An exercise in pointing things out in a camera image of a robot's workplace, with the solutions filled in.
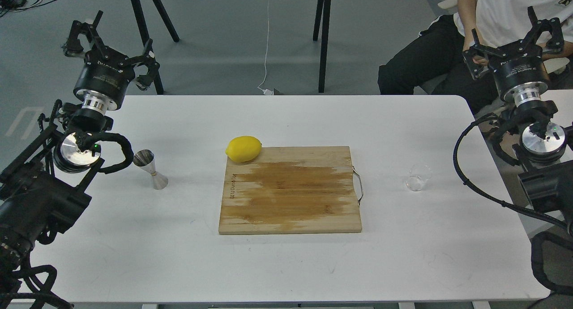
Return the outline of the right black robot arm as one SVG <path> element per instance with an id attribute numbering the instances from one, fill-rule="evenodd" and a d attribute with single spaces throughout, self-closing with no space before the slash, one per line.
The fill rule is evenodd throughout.
<path id="1" fill-rule="evenodd" d="M 550 84 L 542 54 L 562 52 L 564 38 L 558 18 L 539 20 L 533 7 L 528 7 L 527 12 L 532 24 L 530 31 L 524 38 L 498 48 L 480 44 L 477 31 L 472 30 L 475 43 L 463 52 L 465 64 L 474 80 L 492 72 L 499 98 L 509 111 L 499 115 L 489 113 L 471 123 L 454 146 L 453 164 L 464 185 L 474 192 L 571 235 L 572 162 L 560 159 L 567 148 L 572 148 L 572 127 L 553 123 L 557 106 L 541 98 Z M 532 209 L 490 196 L 462 172 L 457 159 L 461 141 L 472 128 L 485 121 L 500 122 L 491 136 L 493 150 L 507 164 L 522 167 L 518 179 Z"/>

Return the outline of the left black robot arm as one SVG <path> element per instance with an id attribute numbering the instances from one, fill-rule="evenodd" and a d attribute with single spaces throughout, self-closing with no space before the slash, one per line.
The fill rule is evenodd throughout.
<path id="1" fill-rule="evenodd" d="M 53 291 L 57 270 L 31 266 L 38 242 L 52 243 L 71 228 L 90 205 L 86 193 L 98 173 L 120 172 L 137 163 L 126 137 L 112 133 L 108 111 L 121 108 L 129 84 L 147 90 L 158 78 L 152 40 L 143 54 L 129 57 L 107 46 L 92 21 L 74 21 L 63 45 L 67 57 L 84 66 L 73 94 L 80 104 L 55 102 L 38 118 L 40 134 L 1 172 L 1 307 L 29 299 L 33 309 L 73 305 Z"/>

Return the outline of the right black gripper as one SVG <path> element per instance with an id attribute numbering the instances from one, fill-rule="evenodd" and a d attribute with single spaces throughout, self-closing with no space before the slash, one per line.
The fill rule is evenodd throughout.
<path id="1" fill-rule="evenodd" d="M 537 44 L 543 32 L 551 35 L 551 39 L 546 42 L 546 53 L 561 53 L 564 50 L 564 38 L 560 19 L 553 17 L 540 20 L 532 6 L 527 7 L 527 13 L 532 28 L 518 42 L 517 53 L 522 54 L 528 47 Z M 492 72 L 499 99 L 504 103 L 524 104 L 541 99 L 550 84 L 550 77 L 541 57 L 510 58 L 509 54 L 500 48 L 480 44 L 476 29 L 472 29 L 471 34 L 474 44 L 463 51 L 462 56 L 473 80 Z M 476 57 L 487 60 L 487 66 L 475 63 Z"/>

